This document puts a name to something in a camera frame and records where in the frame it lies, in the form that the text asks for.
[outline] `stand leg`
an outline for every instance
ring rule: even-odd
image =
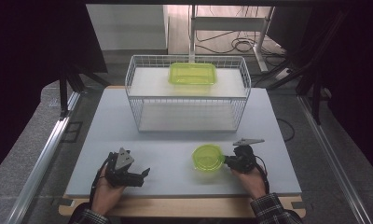
[[[321,99],[321,73],[317,72],[316,80],[313,85],[311,114],[312,114],[312,117],[315,119],[315,122],[317,122],[318,125],[321,124],[320,117],[319,117],[320,99]]]
[[[85,85],[75,69],[69,68],[69,70],[67,70],[66,77],[73,91],[82,92],[85,89]]]
[[[74,68],[77,71],[79,71],[81,74],[83,74],[83,75],[91,78],[92,80],[102,84],[104,87],[107,87],[107,86],[111,85],[111,83],[107,82],[106,80],[102,79],[101,77],[97,76],[96,74],[92,73],[91,71],[89,71],[88,69],[86,69],[84,67],[74,65]]]
[[[60,94],[61,94],[61,117],[60,120],[65,119],[68,114],[68,104],[67,104],[67,71],[64,67],[60,73]]]
[[[308,73],[311,70],[311,63],[306,64],[305,66],[301,67],[300,69],[296,70],[295,72],[289,74],[288,76],[270,84],[266,89],[267,90],[274,90],[278,87],[281,87],[283,84],[297,78],[303,74]]]
[[[192,5],[192,15],[190,16],[190,39],[189,39],[189,62],[195,62],[195,5]]]
[[[261,50],[262,50],[263,40],[265,39],[266,32],[268,31],[271,15],[273,14],[273,9],[274,9],[274,7],[271,7],[268,15],[265,17],[265,20],[264,20],[263,25],[262,25],[262,30],[259,34],[258,42],[253,47],[254,54],[256,56],[256,60],[259,64],[259,68],[260,68],[261,72],[268,72],[268,67],[266,66],[265,61],[262,57]]]

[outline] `wooden base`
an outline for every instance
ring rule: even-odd
[[[294,208],[302,203],[300,196],[279,197],[285,209],[306,216],[305,208]],[[89,199],[73,199],[71,206],[60,205],[59,213],[71,216],[81,203]],[[118,217],[255,217],[249,198],[122,198],[108,215]]]

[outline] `metal rail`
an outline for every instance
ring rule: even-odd
[[[355,215],[358,223],[372,223],[369,218],[369,215],[366,212],[366,209],[363,205],[361,198],[358,195],[355,187],[352,185],[349,177],[347,176],[346,172],[344,171],[343,167],[338,160],[338,157],[332,148],[331,144],[329,143],[328,139],[326,138],[325,132],[320,125],[317,125],[314,121],[313,116],[311,115],[311,107],[308,102],[306,96],[298,96],[297,99],[299,100],[300,104],[302,105],[303,111],[311,125],[311,128],[317,137],[318,142],[321,145],[321,148],[326,156],[326,159],[340,185],[341,190],[346,197],[352,212]]]
[[[76,102],[79,99],[79,93],[73,92],[68,101],[69,110],[72,112],[76,106]],[[58,120],[52,133],[49,136],[47,143],[45,144],[41,155],[39,156],[33,171],[27,178],[26,183],[19,194],[18,199],[13,205],[11,212],[9,213],[5,223],[21,223],[30,203],[35,196],[36,190],[44,177],[45,172],[52,160],[53,154],[56,151],[57,145],[59,144],[62,133],[67,126],[71,113],[63,120]]]

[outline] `green bowl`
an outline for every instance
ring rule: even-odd
[[[195,149],[192,160],[197,170],[212,172],[222,166],[225,158],[220,146],[207,144]]]

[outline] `sleeve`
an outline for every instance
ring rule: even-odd
[[[299,224],[302,219],[295,212],[285,210],[275,193],[251,202],[259,224]]]
[[[109,224],[108,218],[103,217],[89,209],[85,209],[73,224]]]

